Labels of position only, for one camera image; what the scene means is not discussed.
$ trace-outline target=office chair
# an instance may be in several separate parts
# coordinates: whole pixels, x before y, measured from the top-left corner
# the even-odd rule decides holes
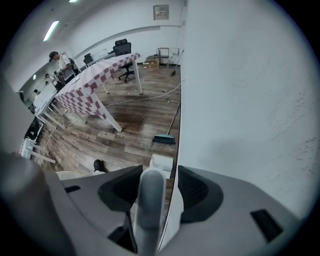
[[[94,59],[92,58],[92,56],[91,56],[90,53],[88,53],[88,54],[86,54],[86,55],[84,56],[83,62],[84,62],[85,64],[89,64],[90,62],[93,62],[93,61],[94,61]]]
[[[116,56],[130,54],[131,53],[131,43],[127,41],[127,39],[122,39],[115,41],[115,46],[113,47],[113,50],[115,52]],[[122,69],[126,69],[126,72],[118,77],[119,80],[121,80],[121,77],[125,76],[124,82],[127,82],[128,76],[131,74],[134,74],[134,71],[129,71],[129,68],[132,68],[132,62],[122,66]]]

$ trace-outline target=chair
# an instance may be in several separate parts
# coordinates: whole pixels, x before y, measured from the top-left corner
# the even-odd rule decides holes
[[[115,41],[115,46],[113,47],[114,53],[116,56],[130,54],[131,53],[131,43],[127,39],[122,39]],[[127,82],[128,76],[134,74],[134,71],[129,71],[129,68],[132,68],[132,62],[122,66],[122,69],[126,69],[126,72],[118,77],[121,80],[121,77],[125,76],[124,82]]]
[[[92,56],[91,56],[90,53],[88,53],[88,54],[86,54],[86,55],[84,56],[83,62],[84,62],[85,64],[89,64],[90,62],[93,62],[93,61],[94,61],[94,59],[92,58]]]

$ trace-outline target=ceiling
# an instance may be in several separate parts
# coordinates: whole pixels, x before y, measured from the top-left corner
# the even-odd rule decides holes
[[[43,44],[43,39],[52,24],[59,20],[49,40],[61,40],[72,25],[75,25],[93,7],[105,0],[45,0],[24,21],[12,43],[23,42],[24,46]]]

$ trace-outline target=broom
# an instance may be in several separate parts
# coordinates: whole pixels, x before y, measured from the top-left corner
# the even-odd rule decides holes
[[[176,75],[176,68],[177,68],[177,66],[178,66],[178,63],[179,63],[179,61],[180,61],[180,58],[181,58],[182,54],[184,54],[184,51],[185,51],[185,49],[183,49],[183,51],[182,51],[182,53],[181,53],[181,55],[180,55],[180,57],[179,57],[179,59],[178,59],[178,62],[177,62],[176,65],[175,65],[174,71],[172,71],[172,73],[171,73],[171,76],[172,76],[172,77]]]
[[[172,124],[174,123],[174,120],[175,120],[176,115],[178,113],[179,107],[180,107],[180,103],[179,103],[178,107],[176,108],[176,111],[175,111],[174,117],[172,119],[172,122],[170,124],[168,132],[166,134],[158,134],[158,135],[154,136],[153,140],[152,140],[153,142],[159,142],[159,143],[164,143],[164,144],[176,144],[175,138],[170,136],[169,132],[170,132]]]

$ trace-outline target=fluorescent light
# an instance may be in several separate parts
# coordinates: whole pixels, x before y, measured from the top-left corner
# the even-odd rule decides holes
[[[55,22],[53,22],[48,30],[48,32],[46,33],[43,41],[47,41],[51,35],[51,33],[54,31],[56,25],[58,24],[59,20],[56,20]]]

